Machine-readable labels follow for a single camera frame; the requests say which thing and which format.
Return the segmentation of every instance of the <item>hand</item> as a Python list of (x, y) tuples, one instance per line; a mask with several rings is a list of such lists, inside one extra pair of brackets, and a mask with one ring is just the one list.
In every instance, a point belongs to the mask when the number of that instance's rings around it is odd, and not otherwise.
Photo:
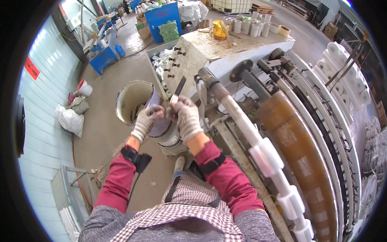
[(177, 127), (184, 142), (203, 132), (199, 122), (199, 110), (191, 99), (179, 96), (177, 103), (167, 108), (168, 119), (176, 120), (176, 116)]
[(145, 136), (150, 132), (157, 119), (164, 117), (164, 108), (159, 105), (151, 105), (140, 111), (136, 125), (131, 133), (142, 144)]

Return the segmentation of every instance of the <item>electrical box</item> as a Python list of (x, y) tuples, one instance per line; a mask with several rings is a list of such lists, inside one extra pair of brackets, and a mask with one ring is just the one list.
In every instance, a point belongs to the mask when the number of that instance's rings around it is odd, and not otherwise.
[(80, 19), (78, 17), (72, 18), (69, 21), (67, 21), (67, 26), (71, 31), (73, 31), (76, 27), (80, 25)]

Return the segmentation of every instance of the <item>concrete floor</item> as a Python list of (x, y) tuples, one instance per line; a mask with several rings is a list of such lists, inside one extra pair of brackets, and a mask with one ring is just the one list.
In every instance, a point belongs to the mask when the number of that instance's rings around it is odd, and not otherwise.
[[(268, 4), (274, 7), (275, 17), (272, 17), (272, 22), (289, 27), (290, 35), (296, 38), (293, 47), (295, 53), (307, 63), (315, 64), (326, 49), (329, 39), (291, 10), (276, 3), (268, 2)], [(206, 19), (210, 19), (210, 24), (212, 24), (212, 21), (223, 17), (223, 14), (210, 10)], [(118, 30), (117, 42), (125, 50), (125, 58), (106, 67), (102, 76), (99, 76), (90, 65), (86, 66), (81, 75), (81, 79), (85, 79), (93, 87), (93, 93), (87, 98), (90, 109), (84, 114), (82, 138), (74, 138), (75, 164), (76, 167), (83, 169), (104, 166), (106, 174), (113, 156), (118, 154), (123, 142), (132, 131), (128, 125), (116, 117), (117, 93), (128, 81), (136, 79), (152, 81), (154, 79), (151, 67), (148, 66), (146, 60), (148, 58), (146, 51), (156, 47), (157, 44), (151, 42), (151, 38), (146, 41), (140, 39), (134, 25), (134, 14), (124, 14), (123, 21), (128, 24)], [(362, 123), (365, 121), (366, 113), (365, 109), (359, 115)], [(164, 156), (158, 144), (151, 139), (141, 147), (140, 152), (150, 154), (153, 160), (137, 182), (128, 211), (140, 211), (161, 202), (171, 182), (177, 159), (177, 157)], [(156, 186), (152, 186), (151, 181), (156, 182)], [(89, 204), (94, 203), (95, 201), (91, 200), (86, 178), (81, 178), (80, 183)], [(97, 194), (99, 189), (94, 181), (92, 184)]]

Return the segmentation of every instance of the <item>shoe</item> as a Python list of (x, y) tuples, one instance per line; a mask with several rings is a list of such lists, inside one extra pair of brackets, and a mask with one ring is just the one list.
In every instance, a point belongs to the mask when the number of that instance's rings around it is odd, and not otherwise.
[(176, 171), (183, 171), (184, 165), (185, 165), (185, 158), (184, 158), (184, 156), (180, 156), (176, 160), (174, 172), (176, 172)]

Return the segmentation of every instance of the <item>blue basket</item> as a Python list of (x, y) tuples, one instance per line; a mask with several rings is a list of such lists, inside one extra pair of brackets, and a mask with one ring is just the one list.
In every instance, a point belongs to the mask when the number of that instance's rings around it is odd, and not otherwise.
[(120, 57), (123, 57), (125, 55), (125, 51), (122, 49), (121, 45), (116, 44), (116, 51), (120, 55)]

